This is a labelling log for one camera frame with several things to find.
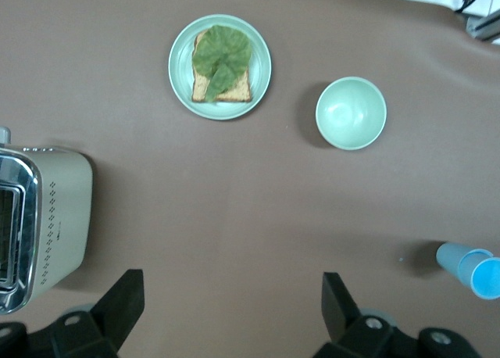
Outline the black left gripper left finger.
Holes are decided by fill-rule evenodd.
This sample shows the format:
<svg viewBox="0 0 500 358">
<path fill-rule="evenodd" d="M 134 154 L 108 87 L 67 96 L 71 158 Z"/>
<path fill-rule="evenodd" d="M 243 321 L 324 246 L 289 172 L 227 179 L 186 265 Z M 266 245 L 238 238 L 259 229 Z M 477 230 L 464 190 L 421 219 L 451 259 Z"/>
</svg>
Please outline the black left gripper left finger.
<svg viewBox="0 0 500 358">
<path fill-rule="evenodd" d="M 117 357 L 145 308 L 144 274 L 127 270 L 89 310 L 28 335 L 26 357 Z"/>
</svg>

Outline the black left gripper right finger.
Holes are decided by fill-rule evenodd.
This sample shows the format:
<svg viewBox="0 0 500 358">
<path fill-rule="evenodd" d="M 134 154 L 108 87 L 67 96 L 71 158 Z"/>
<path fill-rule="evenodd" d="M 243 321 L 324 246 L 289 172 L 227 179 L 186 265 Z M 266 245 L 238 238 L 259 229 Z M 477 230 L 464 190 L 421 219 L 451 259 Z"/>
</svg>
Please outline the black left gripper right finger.
<svg viewBox="0 0 500 358">
<path fill-rule="evenodd" d="M 416 340 L 381 316 L 361 313 L 338 273 L 323 274 L 321 312 L 330 336 L 322 357 L 416 356 Z"/>
</svg>

